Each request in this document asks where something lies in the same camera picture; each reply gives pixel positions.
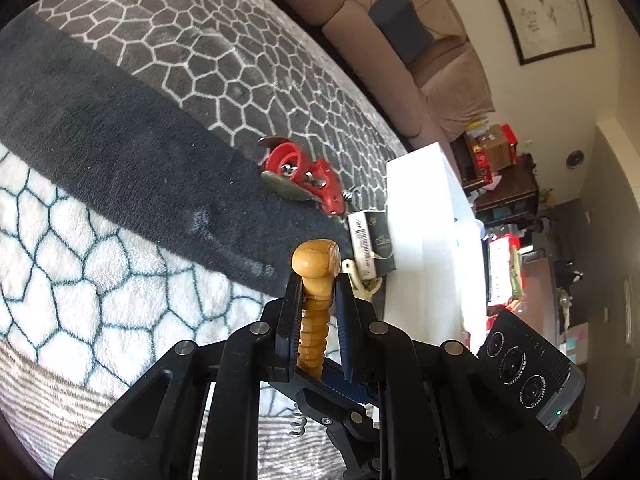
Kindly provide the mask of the yellow handled corkscrew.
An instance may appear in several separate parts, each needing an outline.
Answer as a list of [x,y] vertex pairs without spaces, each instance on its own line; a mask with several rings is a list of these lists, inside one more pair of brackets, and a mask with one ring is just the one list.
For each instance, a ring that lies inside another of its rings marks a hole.
[[334,280],[341,269],[340,248],[333,240],[307,240],[292,255],[292,269],[302,278],[303,310],[297,366],[320,379],[329,333]]

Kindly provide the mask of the white storage bin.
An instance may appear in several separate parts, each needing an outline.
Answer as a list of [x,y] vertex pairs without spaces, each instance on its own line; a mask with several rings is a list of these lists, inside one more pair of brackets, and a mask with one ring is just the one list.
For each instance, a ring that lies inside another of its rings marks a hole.
[[386,217],[396,269],[386,278],[384,321],[428,344],[472,352],[486,338],[482,229],[437,143],[386,165]]

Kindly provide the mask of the black and white small box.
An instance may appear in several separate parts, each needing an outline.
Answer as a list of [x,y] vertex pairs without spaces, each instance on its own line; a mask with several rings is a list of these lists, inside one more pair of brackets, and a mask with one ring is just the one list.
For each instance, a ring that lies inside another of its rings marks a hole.
[[362,210],[347,217],[352,256],[363,281],[396,270],[394,248],[385,211]]

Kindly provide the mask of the dark wooden cabinet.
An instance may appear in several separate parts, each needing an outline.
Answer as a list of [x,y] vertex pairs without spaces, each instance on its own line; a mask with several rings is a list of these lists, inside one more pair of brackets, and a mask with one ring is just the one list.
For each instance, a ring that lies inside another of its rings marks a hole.
[[509,125],[491,125],[477,138],[465,132],[451,148],[463,191],[484,226],[520,224],[536,216],[536,165],[532,156],[518,151],[518,138]]

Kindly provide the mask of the patterned fleece blanket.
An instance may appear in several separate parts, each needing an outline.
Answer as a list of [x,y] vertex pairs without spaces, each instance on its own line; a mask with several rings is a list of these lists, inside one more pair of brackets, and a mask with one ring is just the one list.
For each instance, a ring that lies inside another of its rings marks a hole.
[[1,31],[1,416],[52,474],[176,342],[209,344],[345,222],[262,183],[262,139],[383,209],[404,147],[269,0],[38,0]]

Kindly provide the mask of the brown sofa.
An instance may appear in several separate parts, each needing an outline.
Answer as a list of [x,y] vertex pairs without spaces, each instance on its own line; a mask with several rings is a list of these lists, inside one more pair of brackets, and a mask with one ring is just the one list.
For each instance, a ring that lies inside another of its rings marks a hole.
[[333,51],[415,148],[454,143],[494,111],[451,0],[276,0]]

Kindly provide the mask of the dark blue cushion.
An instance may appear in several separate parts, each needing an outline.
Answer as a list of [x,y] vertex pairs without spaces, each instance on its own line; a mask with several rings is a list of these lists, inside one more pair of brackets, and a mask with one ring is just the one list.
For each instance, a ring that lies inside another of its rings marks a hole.
[[368,14],[405,65],[416,62],[434,44],[410,0],[378,0]]

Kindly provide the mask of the framed wall painting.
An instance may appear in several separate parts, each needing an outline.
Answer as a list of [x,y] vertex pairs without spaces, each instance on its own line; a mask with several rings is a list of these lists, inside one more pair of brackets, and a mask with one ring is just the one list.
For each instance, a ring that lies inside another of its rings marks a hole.
[[522,65],[596,45],[587,0],[498,1]]

